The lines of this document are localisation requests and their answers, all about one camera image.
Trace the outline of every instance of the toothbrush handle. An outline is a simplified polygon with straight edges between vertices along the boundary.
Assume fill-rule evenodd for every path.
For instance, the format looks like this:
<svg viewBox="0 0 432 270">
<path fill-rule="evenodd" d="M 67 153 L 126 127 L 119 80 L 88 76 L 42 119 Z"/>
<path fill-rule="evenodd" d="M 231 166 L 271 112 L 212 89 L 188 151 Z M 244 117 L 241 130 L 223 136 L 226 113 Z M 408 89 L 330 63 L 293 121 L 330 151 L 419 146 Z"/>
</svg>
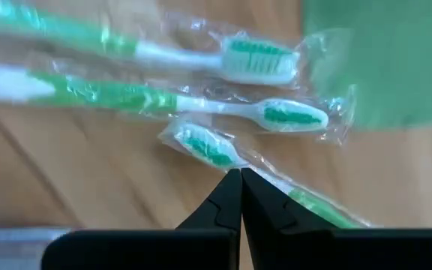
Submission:
<svg viewBox="0 0 432 270">
<path fill-rule="evenodd" d="M 217 70 L 222 65 L 219 55 L 199 53 L 186 49 L 173 49 L 142 41 L 139 42 L 136 48 L 134 58 L 143 63 L 184 68 L 189 71 Z"/>
<path fill-rule="evenodd" d="M 250 168 L 307 210 L 319 215 L 335 226 L 344 229 L 359 227 L 355 222 L 345 217 L 341 211 L 323 198 L 306 191 L 304 188 L 287 184 L 284 180 L 277 179 L 255 166 L 251 166 Z"/>
<path fill-rule="evenodd" d="M 174 113 L 175 94 L 145 85 L 89 81 L 71 76 L 30 73 L 52 85 L 55 94 L 32 100 L 35 104 L 60 107 L 97 107 L 135 113 Z"/>
<path fill-rule="evenodd" d="M 253 105 L 251 104 L 232 104 L 201 97 L 179 95 L 176 103 L 176 109 L 179 112 L 214 113 L 249 119 L 251 119 L 253 112 Z"/>
<path fill-rule="evenodd" d="M 54 94 L 52 85 L 29 76 L 26 69 L 0 64 L 0 102 L 25 104 Z"/>
<path fill-rule="evenodd" d="M 136 59 L 189 70 L 217 69 L 219 55 L 172 49 L 137 41 L 75 19 L 58 16 L 11 0 L 0 0 L 0 30 L 46 38 L 79 50 L 101 55 Z"/>
<path fill-rule="evenodd" d="M 107 28 L 57 16 L 10 0 L 0 0 L 0 31 L 46 38 L 79 50 L 118 57 L 133 56 L 137 40 L 112 33 Z"/>
</svg>

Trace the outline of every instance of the wooden surface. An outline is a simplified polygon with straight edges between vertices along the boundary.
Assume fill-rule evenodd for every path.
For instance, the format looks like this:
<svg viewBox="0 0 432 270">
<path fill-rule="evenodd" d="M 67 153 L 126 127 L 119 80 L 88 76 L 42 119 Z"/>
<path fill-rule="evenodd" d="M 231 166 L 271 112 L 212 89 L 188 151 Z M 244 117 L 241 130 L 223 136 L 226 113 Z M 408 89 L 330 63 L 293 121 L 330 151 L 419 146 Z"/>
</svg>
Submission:
<svg viewBox="0 0 432 270">
<path fill-rule="evenodd" d="M 277 38 L 299 35 L 296 0 L 127 5 L 113 7 L 144 7 L 152 19 L 165 7 Z M 157 135 L 164 127 L 103 112 L 0 105 L 0 227 L 177 226 L 223 174 L 161 145 Z M 343 148 L 281 136 L 259 136 L 254 147 L 282 171 L 375 224 L 432 227 L 432 128 L 351 133 Z M 249 268 L 244 244 L 243 252 Z"/>
</svg>

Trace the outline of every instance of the green bristle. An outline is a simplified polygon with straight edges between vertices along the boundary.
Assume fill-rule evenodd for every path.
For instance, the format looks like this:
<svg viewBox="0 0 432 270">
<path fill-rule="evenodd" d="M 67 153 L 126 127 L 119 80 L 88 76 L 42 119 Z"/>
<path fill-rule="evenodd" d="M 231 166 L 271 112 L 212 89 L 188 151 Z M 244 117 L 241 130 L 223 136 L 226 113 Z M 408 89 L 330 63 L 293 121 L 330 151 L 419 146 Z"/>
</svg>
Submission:
<svg viewBox="0 0 432 270">
<path fill-rule="evenodd" d="M 304 125 L 320 124 L 321 119 L 307 113 L 282 111 L 275 108 L 265 108 L 264 118 L 270 122 L 277 123 L 298 123 Z"/>
<path fill-rule="evenodd" d="M 191 147 L 198 155 L 209 160 L 213 166 L 229 167 L 233 165 L 233 160 L 229 156 L 221 154 L 217 148 L 211 147 L 201 139 L 190 137 L 185 139 L 184 143 Z"/>
<path fill-rule="evenodd" d="M 242 53 L 261 53 L 268 56 L 285 56 L 293 53 L 287 49 L 281 49 L 268 43 L 251 40 L 234 40 L 231 43 L 231 50 Z"/>
<path fill-rule="evenodd" d="M 271 43 L 233 40 L 225 53 L 223 66 L 228 71 L 276 74 L 281 61 L 292 54 L 292 51 Z"/>
</svg>

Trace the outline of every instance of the white toothbrush handle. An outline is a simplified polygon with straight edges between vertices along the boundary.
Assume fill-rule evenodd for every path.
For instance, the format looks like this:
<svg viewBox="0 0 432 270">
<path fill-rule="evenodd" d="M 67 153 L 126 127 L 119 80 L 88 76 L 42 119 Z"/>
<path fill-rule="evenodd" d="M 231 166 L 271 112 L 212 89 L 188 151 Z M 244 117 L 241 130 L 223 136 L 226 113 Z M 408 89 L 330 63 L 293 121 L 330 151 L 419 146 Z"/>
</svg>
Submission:
<svg viewBox="0 0 432 270">
<path fill-rule="evenodd" d="M 252 169 L 255 173 L 259 174 L 264 179 L 266 179 L 266 181 L 274 185 L 277 189 L 283 191 L 286 195 L 294 190 L 294 187 L 291 186 L 290 184 L 287 184 L 284 180 L 276 178 L 273 175 L 268 174 L 262 169 L 259 169 L 253 165 L 250 165 L 249 168 Z"/>
<path fill-rule="evenodd" d="M 54 93 L 52 85 L 30 76 L 27 70 L 0 64 L 0 101 L 24 103 Z"/>
<path fill-rule="evenodd" d="M 250 104 L 232 104 L 183 95 L 178 96 L 177 104 L 179 112 L 216 113 L 250 119 L 254 111 L 253 105 Z"/>
<path fill-rule="evenodd" d="M 218 70 L 222 65 L 219 55 L 173 49 L 145 41 L 138 43 L 134 58 L 141 62 L 184 68 L 191 71 Z"/>
</svg>

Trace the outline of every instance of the toothbrush head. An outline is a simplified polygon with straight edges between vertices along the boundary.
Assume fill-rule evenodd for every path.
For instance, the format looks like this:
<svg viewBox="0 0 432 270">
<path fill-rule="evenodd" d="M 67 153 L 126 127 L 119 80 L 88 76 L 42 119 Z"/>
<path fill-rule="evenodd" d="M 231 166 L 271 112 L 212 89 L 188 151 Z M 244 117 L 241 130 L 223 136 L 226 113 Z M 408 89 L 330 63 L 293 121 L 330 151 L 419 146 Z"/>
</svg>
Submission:
<svg viewBox="0 0 432 270">
<path fill-rule="evenodd" d="M 224 41 L 222 76 L 236 83 L 278 86 L 296 77 L 299 55 L 264 40 L 228 38 Z"/>
<path fill-rule="evenodd" d="M 239 167 L 245 162 L 233 144 L 205 127 L 185 122 L 176 125 L 174 138 L 193 156 L 218 169 Z"/>
<path fill-rule="evenodd" d="M 328 115 L 321 109 L 294 100 L 271 98 L 257 104 L 258 123 L 269 131 L 305 132 L 324 130 Z"/>
</svg>

